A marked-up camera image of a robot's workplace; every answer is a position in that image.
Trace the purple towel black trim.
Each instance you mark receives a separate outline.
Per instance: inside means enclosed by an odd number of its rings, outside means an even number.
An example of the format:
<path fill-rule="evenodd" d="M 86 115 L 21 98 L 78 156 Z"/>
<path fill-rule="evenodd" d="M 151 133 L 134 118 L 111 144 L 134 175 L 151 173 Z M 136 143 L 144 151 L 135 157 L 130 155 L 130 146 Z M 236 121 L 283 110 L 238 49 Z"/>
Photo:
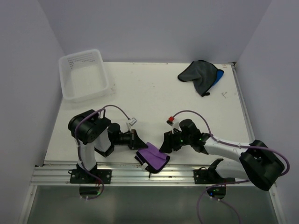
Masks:
<path fill-rule="evenodd" d="M 147 142 L 148 148 L 139 149 L 135 154 L 135 159 L 141 165 L 141 169 L 149 173 L 149 178 L 152 174 L 157 174 L 170 161 L 170 156 L 166 153 L 161 153 L 153 144 Z"/>

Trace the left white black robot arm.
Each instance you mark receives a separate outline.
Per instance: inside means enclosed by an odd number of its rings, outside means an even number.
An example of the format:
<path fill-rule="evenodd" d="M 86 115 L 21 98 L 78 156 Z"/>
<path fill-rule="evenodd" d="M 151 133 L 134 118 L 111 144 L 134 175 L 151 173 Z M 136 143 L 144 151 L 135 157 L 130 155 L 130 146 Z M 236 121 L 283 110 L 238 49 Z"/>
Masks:
<path fill-rule="evenodd" d="M 82 169 L 80 177 L 86 183 L 92 183 L 97 178 L 95 153 L 106 158 L 115 146 L 127 146 L 130 150 L 148 148 L 135 129 L 129 127 L 126 132 L 122 132 L 118 123 L 105 116 L 101 117 L 100 112 L 95 110 L 74 116 L 69 121 L 68 129 L 77 143 L 77 165 Z"/>

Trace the grey towel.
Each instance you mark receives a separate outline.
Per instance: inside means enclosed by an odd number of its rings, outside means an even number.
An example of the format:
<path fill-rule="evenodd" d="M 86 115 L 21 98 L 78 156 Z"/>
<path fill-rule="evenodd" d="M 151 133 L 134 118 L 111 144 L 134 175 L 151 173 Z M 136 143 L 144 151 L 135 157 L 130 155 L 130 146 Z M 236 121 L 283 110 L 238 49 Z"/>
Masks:
<path fill-rule="evenodd" d="M 181 82 L 192 82 L 196 92 L 201 96 L 209 96 L 209 90 L 216 80 L 219 70 L 214 64 L 198 60 L 193 61 L 183 72 L 178 75 Z"/>

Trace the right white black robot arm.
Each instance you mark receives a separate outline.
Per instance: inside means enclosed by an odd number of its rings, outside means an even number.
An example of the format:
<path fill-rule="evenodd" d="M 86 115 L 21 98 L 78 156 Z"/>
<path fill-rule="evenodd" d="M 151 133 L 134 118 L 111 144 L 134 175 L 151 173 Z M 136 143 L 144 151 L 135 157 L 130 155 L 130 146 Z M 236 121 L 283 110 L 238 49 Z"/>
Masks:
<path fill-rule="evenodd" d="M 159 151 L 170 154 L 183 146 L 190 146 L 197 153 L 219 156 L 208 169 L 196 171 L 203 183 L 242 179 L 268 191 L 285 169 L 282 161 L 262 141 L 255 140 L 245 145 L 226 143 L 209 133 L 202 133 L 191 119 L 179 122 L 178 128 L 164 133 Z"/>

